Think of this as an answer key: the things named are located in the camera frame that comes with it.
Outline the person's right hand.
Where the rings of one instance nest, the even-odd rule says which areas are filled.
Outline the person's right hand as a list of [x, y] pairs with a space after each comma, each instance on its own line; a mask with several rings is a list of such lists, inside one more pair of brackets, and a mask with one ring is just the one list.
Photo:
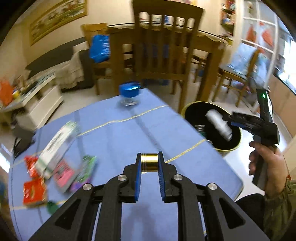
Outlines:
[[255, 141], [250, 142], [249, 146], [254, 148], [254, 151], [249, 155], [249, 175], [255, 174], [258, 158], [262, 156], [267, 164], [265, 194], [268, 198], [280, 195], [288, 177], [288, 169], [283, 154], [276, 146], [266, 147]]

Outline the camouflage sleeve forearm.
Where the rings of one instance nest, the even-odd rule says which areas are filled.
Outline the camouflage sleeve forearm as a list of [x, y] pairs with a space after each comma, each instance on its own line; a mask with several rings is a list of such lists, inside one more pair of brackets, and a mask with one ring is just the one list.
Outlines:
[[264, 197], [263, 230], [270, 240], [295, 240], [295, 180], [276, 197]]

